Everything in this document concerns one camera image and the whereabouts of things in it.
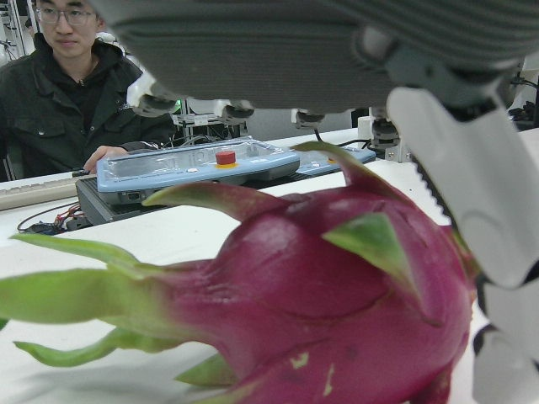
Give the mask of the white grey left robot hand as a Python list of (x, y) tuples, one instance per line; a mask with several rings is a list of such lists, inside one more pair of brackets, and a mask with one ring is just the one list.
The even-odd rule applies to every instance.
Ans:
[(538, 155), (500, 97), (535, 1), (97, 1), (159, 98), (328, 114), (385, 104), (478, 260), (473, 397), (538, 400)]

